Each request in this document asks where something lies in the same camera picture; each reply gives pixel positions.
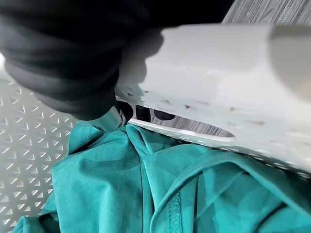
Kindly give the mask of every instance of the white plastic piece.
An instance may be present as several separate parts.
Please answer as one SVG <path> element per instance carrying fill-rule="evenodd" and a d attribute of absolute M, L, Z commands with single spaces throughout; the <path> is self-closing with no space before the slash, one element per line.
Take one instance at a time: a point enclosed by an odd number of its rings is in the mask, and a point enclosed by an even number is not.
<path fill-rule="evenodd" d="M 225 129 L 235 136 L 232 146 L 311 172 L 310 51 L 308 27 L 152 30 L 124 52 L 116 93 L 131 104 Z"/>

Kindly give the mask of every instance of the perforated metal sheet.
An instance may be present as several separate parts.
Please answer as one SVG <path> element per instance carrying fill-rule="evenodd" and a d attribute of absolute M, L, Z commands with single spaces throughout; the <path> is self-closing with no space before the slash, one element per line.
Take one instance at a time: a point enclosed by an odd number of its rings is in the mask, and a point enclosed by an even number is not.
<path fill-rule="evenodd" d="M 0 79 L 0 232 L 39 213 L 52 192 L 51 167 L 65 156 L 75 122 Z"/>

